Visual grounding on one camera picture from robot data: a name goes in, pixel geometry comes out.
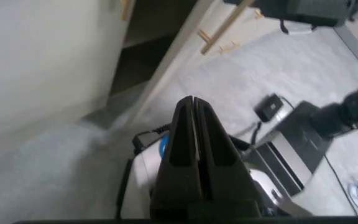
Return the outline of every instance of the silver metal panel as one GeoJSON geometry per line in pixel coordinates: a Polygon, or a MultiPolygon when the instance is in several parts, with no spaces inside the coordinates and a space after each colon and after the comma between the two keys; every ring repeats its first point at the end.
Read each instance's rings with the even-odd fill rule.
{"type": "Polygon", "coordinates": [[[274,132],[272,136],[273,139],[271,140],[271,143],[285,159],[302,184],[305,185],[312,176],[312,173],[307,168],[306,164],[302,161],[301,157],[299,157],[282,133],[274,132]]]}

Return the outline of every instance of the black object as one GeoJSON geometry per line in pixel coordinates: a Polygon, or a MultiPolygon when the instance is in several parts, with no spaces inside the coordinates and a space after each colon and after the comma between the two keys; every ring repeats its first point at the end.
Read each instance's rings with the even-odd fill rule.
{"type": "Polygon", "coordinates": [[[324,138],[333,138],[358,127],[358,91],[347,95],[341,104],[332,103],[312,113],[311,124],[324,138]]]}
{"type": "Polygon", "coordinates": [[[276,94],[265,97],[255,108],[254,111],[263,122],[269,122],[283,107],[283,102],[276,94]]]}
{"type": "Polygon", "coordinates": [[[163,126],[160,126],[158,128],[155,128],[153,130],[149,130],[149,131],[143,131],[141,133],[138,133],[134,136],[134,138],[132,139],[132,144],[134,145],[135,149],[134,149],[134,154],[135,156],[139,155],[140,153],[142,153],[142,151],[147,148],[148,146],[145,146],[143,144],[143,142],[140,140],[140,136],[145,135],[145,134],[150,134],[150,133],[157,133],[157,134],[162,134],[165,131],[168,131],[171,127],[171,124],[164,124],[163,126]]]}
{"type": "MultiPolygon", "coordinates": [[[[22,221],[16,222],[15,224],[162,224],[172,222],[162,222],[155,220],[47,220],[47,221],[22,221]]],[[[189,222],[178,222],[178,223],[199,223],[205,224],[204,220],[193,220],[189,222]]],[[[291,218],[291,217],[269,217],[269,218],[243,218],[236,220],[215,220],[209,223],[216,224],[332,224],[332,223],[358,223],[358,217],[302,217],[302,218],[291,218]]]]}
{"type": "MultiPolygon", "coordinates": [[[[133,159],[128,159],[127,164],[125,166],[124,175],[122,176],[121,185],[119,186],[117,202],[116,202],[118,211],[121,211],[122,203],[124,202],[125,191],[126,191],[127,183],[129,180],[129,174],[131,174],[131,168],[132,168],[133,162],[134,162],[133,159]]],[[[116,219],[119,219],[119,220],[121,219],[120,212],[116,213],[116,219]]]]}
{"type": "Polygon", "coordinates": [[[192,96],[178,102],[164,153],[152,219],[260,217],[262,199],[209,103],[192,96]]]}
{"type": "MultiPolygon", "coordinates": [[[[242,0],[223,0],[236,4],[242,0]]],[[[354,7],[355,0],[255,0],[265,17],[303,22],[314,26],[342,26],[354,7]]]]}

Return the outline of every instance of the floor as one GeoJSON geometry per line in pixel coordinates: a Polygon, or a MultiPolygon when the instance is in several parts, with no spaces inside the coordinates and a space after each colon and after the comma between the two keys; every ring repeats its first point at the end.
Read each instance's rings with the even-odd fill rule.
{"type": "MultiPolygon", "coordinates": [[[[170,122],[179,99],[209,101],[228,133],[249,140],[247,129],[257,121],[252,108],[267,93],[293,104],[340,101],[358,88],[358,61],[331,29],[301,36],[277,32],[177,77],[128,129],[122,127],[143,85],[0,157],[0,223],[113,218],[131,137],[170,122]]],[[[288,111],[286,106],[281,115],[288,111]]],[[[272,126],[264,126],[260,136],[272,126]]],[[[358,179],[358,131],[339,137],[328,157],[344,185],[358,179]]],[[[315,215],[353,215],[325,161],[294,201],[315,215]]]]}

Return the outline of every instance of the shelf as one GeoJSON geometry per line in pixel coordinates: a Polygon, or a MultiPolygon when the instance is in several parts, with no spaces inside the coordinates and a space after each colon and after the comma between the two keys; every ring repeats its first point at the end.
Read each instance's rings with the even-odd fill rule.
{"type": "Polygon", "coordinates": [[[176,35],[196,0],[138,0],[123,47],[176,35]]]}

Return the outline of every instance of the dark gap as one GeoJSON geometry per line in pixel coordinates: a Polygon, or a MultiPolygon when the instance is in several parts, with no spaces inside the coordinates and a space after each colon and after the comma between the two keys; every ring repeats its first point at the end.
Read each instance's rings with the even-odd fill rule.
{"type": "Polygon", "coordinates": [[[189,130],[187,126],[186,106],[180,108],[178,122],[174,130],[171,154],[169,161],[173,166],[186,167],[191,166],[191,161],[195,157],[194,143],[189,142],[189,130]]]}
{"type": "Polygon", "coordinates": [[[272,149],[273,153],[278,157],[278,159],[279,159],[280,162],[283,164],[283,166],[286,168],[286,170],[288,171],[288,173],[291,175],[291,177],[293,178],[293,180],[295,181],[295,183],[300,187],[301,190],[303,190],[305,186],[303,186],[301,180],[298,178],[298,176],[296,176],[296,174],[294,173],[294,171],[291,169],[290,165],[286,162],[286,160],[284,159],[284,157],[279,153],[279,151],[278,151],[277,148],[274,146],[274,144],[272,144],[272,143],[270,142],[270,143],[268,143],[268,145],[269,145],[270,148],[272,149]]]}
{"type": "Polygon", "coordinates": [[[208,128],[208,137],[211,145],[211,152],[216,166],[231,166],[235,163],[236,158],[229,150],[232,146],[224,137],[226,134],[221,129],[218,121],[215,120],[211,109],[204,107],[204,115],[208,128]]]}

